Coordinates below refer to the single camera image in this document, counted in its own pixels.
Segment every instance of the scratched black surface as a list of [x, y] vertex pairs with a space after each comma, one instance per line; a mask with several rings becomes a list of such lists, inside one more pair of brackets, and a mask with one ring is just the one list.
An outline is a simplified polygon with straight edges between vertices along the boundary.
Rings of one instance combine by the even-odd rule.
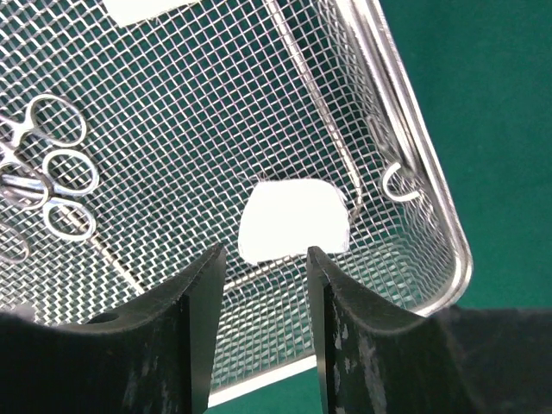
[[452, 307], [425, 319], [319, 249], [308, 272], [325, 413], [552, 412], [552, 311]]
[[0, 412], [202, 413], [225, 273], [222, 247], [179, 276], [58, 328], [0, 313]]

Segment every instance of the green background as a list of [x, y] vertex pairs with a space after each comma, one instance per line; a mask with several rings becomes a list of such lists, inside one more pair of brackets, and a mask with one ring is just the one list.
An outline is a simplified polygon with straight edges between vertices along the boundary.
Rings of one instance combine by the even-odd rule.
[[[552, 2], [382, 0], [474, 255], [468, 307], [552, 304]], [[208, 411], [318, 413], [314, 370]]]

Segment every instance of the basket wire handle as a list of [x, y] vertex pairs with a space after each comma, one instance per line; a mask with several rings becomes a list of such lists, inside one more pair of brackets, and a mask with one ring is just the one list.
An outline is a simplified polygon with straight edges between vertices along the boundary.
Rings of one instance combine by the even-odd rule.
[[401, 166], [399, 162], [395, 161], [386, 168], [383, 175], [381, 176], [381, 190], [384, 192], [387, 198], [394, 201], [395, 203], [408, 203], [409, 201], [420, 197], [420, 191], [418, 190], [409, 192], [407, 194], [398, 195], [389, 189], [389, 181], [391, 180], [391, 177], [402, 167], [403, 166]]

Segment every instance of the surgical scissors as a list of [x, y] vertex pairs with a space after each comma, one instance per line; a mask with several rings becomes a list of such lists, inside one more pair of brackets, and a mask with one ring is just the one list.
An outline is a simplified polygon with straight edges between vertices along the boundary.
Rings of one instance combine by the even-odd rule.
[[[25, 239], [20, 231], [17, 231], [14, 227], [10, 226], [7, 223], [0, 222], [0, 229], [3, 229], [5, 233], [7, 233], [6, 236], [9, 237], [9, 240], [16, 241], [16, 243], [10, 243], [10, 245], [6, 249], [6, 253], [4, 251], [0, 252], [0, 261], [3, 261], [4, 263], [9, 263], [10, 265], [23, 263], [31, 254], [31, 248], [28, 245], [27, 239]], [[17, 244], [21, 244], [21, 246], [19, 247], [19, 249], [21, 250], [21, 257], [17, 257], [16, 254], [7, 253], [9, 251], [9, 248], [13, 248]]]
[[[60, 141], [53, 138], [50, 134], [43, 131], [37, 121], [36, 111], [38, 104], [42, 101], [55, 101], [62, 106], [68, 108], [78, 118], [79, 133], [75, 139], [69, 141]], [[25, 210], [36, 210], [42, 208], [44, 223], [47, 229], [61, 239], [68, 241], [83, 241], [92, 236], [96, 230], [96, 219], [91, 212], [86, 209], [81, 203], [63, 198], [64, 196], [78, 197], [90, 194], [99, 184], [99, 172], [92, 160], [85, 154], [69, 149], [81, 143], [88, 133], [88, 126], [85, 117], [72, 103], [66, 101], [62, 97], [58, 97], [49, 93], [40, 94], [31, 99], [25, 110], [25, 119], [23, 122], [15, 122], [6, 116], [0, 115], [0, 122], [7, 124], [12, 129], [12, 137], [9, 142], [0, 141], [0, 150], [3, 152], [3, 159], [0, 161], [0, 189], [3, 197], [14, 206]], [[42, 173], [37, 172], [32, 166], [21, 160], [16, 155], [16, 150], [21, 146], [22, 140], [27, 135], [36, 135], [50, 144], [60, 149], [54, 149], [49, 152], [42, 161]], [[50, 171], [50, 165], [55, 157], [66, 156], [76, 158], [83, 161], [88, 170], [91, 172], [91, 181], [81, 189], [73, 189], [57, 182]], [[22, 169], [26, 177], [9, 175], [3, 170], [7, 166], [19, 167]], [[50, 218], [53, 209], [59, 208], [62, 212], [67, 213], [69, 210], [78, 210], [88, 223], [88, 229], [81, 234], [66, 233], [65, 231], [56, 229]]]

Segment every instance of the metal wire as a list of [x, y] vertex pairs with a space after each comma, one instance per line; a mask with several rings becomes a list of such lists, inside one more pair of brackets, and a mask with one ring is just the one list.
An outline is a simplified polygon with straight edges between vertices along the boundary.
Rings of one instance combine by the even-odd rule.
[[[454, 256], [423, 182], [391, 178], [396, 193], [421, 189], [406, 204], [380, 191], [386, 160], [367, 119], [388, 128], [331, 0], [203, 0], [128, 28], [97, 0], [8, 0], [0, 16], [0, 110], [21, 116], [45, 91], [69, 98], [91, 127], [80, 149], [101, 174], [79, 199], [97, 219], [88, 243], [61, 241], [38, 213], [0, 202], [0, 219], [32, 246], [23, 264], [0, 264], [1, 305], [83, 322], [224, 242], [214, 388], [300, 358], [312, 349], [304, 258], [250, 267], [237, 253], [261, 174], [324, 179], [347, 195], [358, 211], [351, 252], [336, 260], [383, 297], [411, 309], [448, 283]], [[22, 156], [39, 168], [48, 149], [28, 140]]]

